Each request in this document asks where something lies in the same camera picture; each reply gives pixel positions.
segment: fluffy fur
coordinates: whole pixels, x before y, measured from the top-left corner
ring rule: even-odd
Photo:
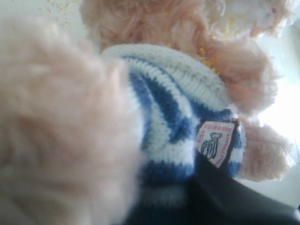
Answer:
[[[92,49],[46,20],[0,24],[2,225],[117,224],[138,196],[127,68]]]
[[[228,38],[220,27],[230,22],[229,16],[237,15],[237,6],[243,2],[84,0],[81,15],[89,37],[102,49],[116,44],[167,45],[195,57],[217,72],[247,123],[249,139],[241,177],[250,180],[280,179],[291,165],[288,141],[270,127],[248,122],[251,116],[274,102],[279,78],[270,57],[252,37],[267,31],[274,33],[288,19],[290,9],[298,0],[260,0],[264,7],[257,4],[258,1],[251,4],[247,1],[248,14],[239,19],[239,23],[247,26],[242,26],[242,35]],[[277,145],[270,142],[274,134],[280,137]]]

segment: teddy bear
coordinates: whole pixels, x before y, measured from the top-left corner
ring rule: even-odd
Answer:
[[[189,224],[197,154],[233,178],[288,171],[288,140],[251,117],[278,75],[252,38],[217,34],[208,5],[85,0],[92,43],[1,23],[1,224]]]

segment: white knit collar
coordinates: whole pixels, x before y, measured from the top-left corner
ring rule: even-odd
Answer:
[[[182,52],[148,44],[115,45],[102,52],[105,57],[135,56],[152,61],[172,74],[179,86],[196,102],[222,110],[231,100],[225,84],[210,68]]]

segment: sewn label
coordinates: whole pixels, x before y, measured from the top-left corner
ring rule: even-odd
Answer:
[[[227,164],[233,149],[238,126],[237,120],[205,121],[197,135],[196,149],[213,165]]]

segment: striped sweater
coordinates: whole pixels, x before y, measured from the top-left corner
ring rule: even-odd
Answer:
[[[128,62],[145,119],[142,151],[149,162],[142,198],[126,224],[188,224],[186,184],[195,155],[205,155],[232,177],[243,159],[245,135],[233,122],[224,83],[202,63],[167,47],[117,45],[103,55]]]

